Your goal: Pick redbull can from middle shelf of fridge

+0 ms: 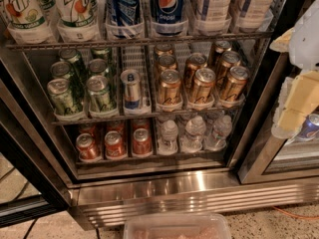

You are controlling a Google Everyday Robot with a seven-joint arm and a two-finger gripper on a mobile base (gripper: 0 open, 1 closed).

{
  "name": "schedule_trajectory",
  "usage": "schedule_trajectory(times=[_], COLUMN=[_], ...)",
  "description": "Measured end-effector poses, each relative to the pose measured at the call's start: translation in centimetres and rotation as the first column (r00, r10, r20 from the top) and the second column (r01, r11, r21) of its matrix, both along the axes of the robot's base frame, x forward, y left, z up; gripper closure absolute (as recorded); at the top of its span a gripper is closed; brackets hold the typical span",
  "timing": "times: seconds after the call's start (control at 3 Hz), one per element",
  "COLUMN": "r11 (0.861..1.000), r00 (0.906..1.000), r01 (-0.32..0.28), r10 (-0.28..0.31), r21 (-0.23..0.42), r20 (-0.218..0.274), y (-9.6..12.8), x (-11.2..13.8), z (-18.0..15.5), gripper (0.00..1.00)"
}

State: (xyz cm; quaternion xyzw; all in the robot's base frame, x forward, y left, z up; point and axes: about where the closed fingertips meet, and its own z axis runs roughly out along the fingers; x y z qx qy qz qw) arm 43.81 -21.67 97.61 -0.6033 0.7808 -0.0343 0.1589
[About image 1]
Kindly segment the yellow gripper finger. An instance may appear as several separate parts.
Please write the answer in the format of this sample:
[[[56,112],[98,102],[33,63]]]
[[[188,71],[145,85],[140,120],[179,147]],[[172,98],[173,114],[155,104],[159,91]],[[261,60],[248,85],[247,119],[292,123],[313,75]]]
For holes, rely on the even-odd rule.
[[[289,51],[289,42],[291,40],[292,34],[294,33],[294,29],[290,28],[280,37],[276,38],[270,44],[270,49],[279,53],[286,53]]]
[[[283,130],[294,132],[318,106],[319,72],[309,71],[301,74],[292,81],[278,126]]]

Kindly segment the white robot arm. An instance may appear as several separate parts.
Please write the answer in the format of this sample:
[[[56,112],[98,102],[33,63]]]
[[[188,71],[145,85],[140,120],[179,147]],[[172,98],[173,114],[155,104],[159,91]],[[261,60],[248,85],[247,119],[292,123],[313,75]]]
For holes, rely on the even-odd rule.
[[[290,63],[301,70],[297,77],[287,77],[282,84],[271,129],[275,137],[289,138],[319,106],[319,0],[293,28],[275,39],[270,49],[287,53]]]

